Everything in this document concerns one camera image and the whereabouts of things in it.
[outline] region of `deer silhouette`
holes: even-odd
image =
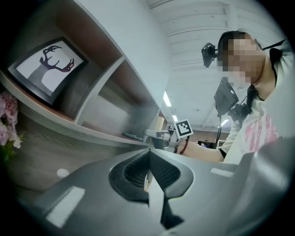
[[[52,91],[49,90],[43,83],[42,83],[42,78],[45,75],[45,73],[49,70],[53,70],[53,69],[57,69],[61,72],[69,72],[71,71],[71,69],[74,66],[74,59],[71,59],[70,62],[68,63],[68,65],[66,65],[64,68],[59,68],[57,65],[59,63],[59,60],[57,63],[55,63],[54,65],[50,65],[48,63],[48,61],[52,58],[51,57],[47,57],[47,53],[49,52],[55,52],[56,49],[58,48],[62,48],[56,45],[52,45],[46,49],[43,50],[43,54],[45,56],[45,58],[43,59],[43,57],[40,58],[40,65],[38,66],[37,69],[35,69],[30,76],[28,77],[28,80],[34,84],[37,88],[41,89],[44,93],[51,95]]]

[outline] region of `black cuff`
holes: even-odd
[[[221,155],[223,156],[223,158],[225,158],[225,157],[226,157],[226,153],[225,153],[225,151],[222,150],[221,148],[219,149],[219,151],[221,152]]]

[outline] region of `deer antler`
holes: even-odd
[[[41,57],[40,58],[40,63],[42,65],[44,65],[46,68],[48,68],[49,70],[51,70],[51,69],[57,69],[57,70],[59,70],[61,72],[69,72],[73,68],[73,66],[74,66],[74,59],[71,59],[70,62],[68,63],[68,65],[66,65],[64,68],[59,68],[59,67],[56,66],[59,63],[59,60],[54,65],[48,64],[48,61],[49,61],[50,58],[52,58],[52,56],[48,58],[47,57],[47,53],[49,53],[49,52],[55,52],[55,50],[57,48],[62,48],[62,47],[59,47],[59,46],[56,46],[56,45],[52,45],[49,48],[44,49],[43,50],[43,54],[45,56],[45,59],[43,59],[43,57]]]

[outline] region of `white ceiling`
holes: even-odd
[[[228,30],[242,29],[262,47],[282,40],[283,34],[264,8],[251,0],[145,1],[161,24],[173,52],[172,74],[166,89],[172,107],[163,105],[162,112],[169,122],[171,115],[176,115],[178,120],[188,118],[193,129],[216,131],[219,121],[213,96],[222,72],[216,64],[204,67],[202,47],[207,42],[217,45],[221,34]],[[247,87],[234,83],[240,101]],[[223,126],[223,132],[229,132],[230,125],[228,122]]]

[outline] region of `black picture frame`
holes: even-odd
[[[67,75],[63,81],[57,86],[57,88],[52,92],[51,95],[48,95],[47,93],[43,92],[41,89],[39,89],[36,85],[32,84],[27,78],[25,78],[16,68],[23,63],[26,59],[34,55],[35,53],[41,51],[45,47],[52,45],[54,43],[63,41],[83,62],[79,64],[76,68],[74,68],[69,75]],[[30,91],[34,96],[37,98],[40,98],[42,101],[46,102],[48,105],[53,105],[54,101],[56,100],[57,96],[61,93],[61,91],[65,88],[65,86],[71,81],[71,79],[77,74],[77,72],[84,67],[88,61],[86,58],[77,51],[70,42],[67,41],[65,37],[59,37],[50,41],[47,41],[46,43],[43,43],[39,46],[36,46],[32,50],[30,50],[28,53],[26,53],[24,56],[17,59],[9,68],[8,71],[11,73],[12,78],[21,85],[24,89],[27,91]]]

